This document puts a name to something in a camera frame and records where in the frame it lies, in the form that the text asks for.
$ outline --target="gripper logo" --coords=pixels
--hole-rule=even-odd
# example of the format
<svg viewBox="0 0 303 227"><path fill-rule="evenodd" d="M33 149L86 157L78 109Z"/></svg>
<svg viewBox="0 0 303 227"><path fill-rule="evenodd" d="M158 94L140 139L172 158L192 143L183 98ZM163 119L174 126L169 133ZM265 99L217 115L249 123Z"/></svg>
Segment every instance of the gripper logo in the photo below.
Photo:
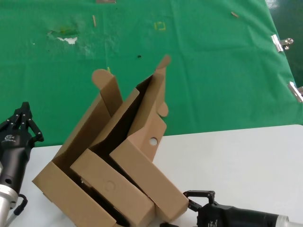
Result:
<svg viewBox="0 0 303 227"><path fill-rule="evenodd" d="M15 140L14 140L14 136L13 135L7 135L5 138L4 138L4 141L3 142L5 142L5 141L11 141L11 142L16 142Z"/></svg>

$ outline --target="silver metal cylinder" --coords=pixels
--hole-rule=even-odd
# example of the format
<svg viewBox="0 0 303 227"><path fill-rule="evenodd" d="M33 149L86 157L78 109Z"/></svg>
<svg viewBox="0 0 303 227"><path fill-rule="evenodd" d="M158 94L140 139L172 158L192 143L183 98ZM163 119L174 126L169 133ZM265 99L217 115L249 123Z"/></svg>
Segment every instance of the silver metal cylinder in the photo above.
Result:
<svg viewBox="0 0 303 227"><path fill-rule="evenodd" d="M16 206L18 194L8 186L0 184L0 227L4 227L9 210Z"/></svg>
<svg viewBox="0 0 303 227"><path fill-rule="evenodd" d="M288 216L279 215L276 220L276 227L303 227L303 224L291 222Z"/></svg>

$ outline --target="open cardboard box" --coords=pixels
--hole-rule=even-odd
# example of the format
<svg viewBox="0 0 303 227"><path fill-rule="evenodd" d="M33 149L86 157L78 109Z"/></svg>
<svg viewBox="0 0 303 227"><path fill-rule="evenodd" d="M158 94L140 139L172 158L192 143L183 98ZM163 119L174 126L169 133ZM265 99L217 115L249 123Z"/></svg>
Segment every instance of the open cardboard box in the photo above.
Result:
<svg viewBox="0 0 303 227"><path fill-rule="evenodd" d="M116 78L95 71L100 95L33 180L78 227L145 227L156 215L170 222L186 211L188 199L152 163L166 129L169 62L166 56L125 102Z"/></svg>

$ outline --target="white stain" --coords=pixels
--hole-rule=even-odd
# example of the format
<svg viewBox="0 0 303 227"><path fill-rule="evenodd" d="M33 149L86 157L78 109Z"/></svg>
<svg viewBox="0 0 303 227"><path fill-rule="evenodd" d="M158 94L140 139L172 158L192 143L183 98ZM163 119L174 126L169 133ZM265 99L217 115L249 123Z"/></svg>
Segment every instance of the white stain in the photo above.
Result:
<svg viewBox="0 0 303 227"><path fill-rule="evenodd" d="M61 41L67 41L68 44L73 45L73 44L76 43L78 37L75 37L75 38L64 38L64 39L62 39L61 37L57 37L57 39L59 39L59 40L61 40Z"/></svg>

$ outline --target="white table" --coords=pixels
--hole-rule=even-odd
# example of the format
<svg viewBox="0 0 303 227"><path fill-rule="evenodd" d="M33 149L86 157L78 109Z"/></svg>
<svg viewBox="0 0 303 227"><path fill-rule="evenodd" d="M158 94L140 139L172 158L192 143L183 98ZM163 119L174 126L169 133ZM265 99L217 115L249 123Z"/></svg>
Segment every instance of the white table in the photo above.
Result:
<svg viewBox="0 0 303 227"><path fill-rule="evenodd" d="M166 136L154 163L182 192L213 190L220 204L303 223L302 137L299 125ZM32 183L59 148L32 150L21 188L29 202L11 227L74 227ZM193 227L196 215L188 210L174 224Z"/></svg>

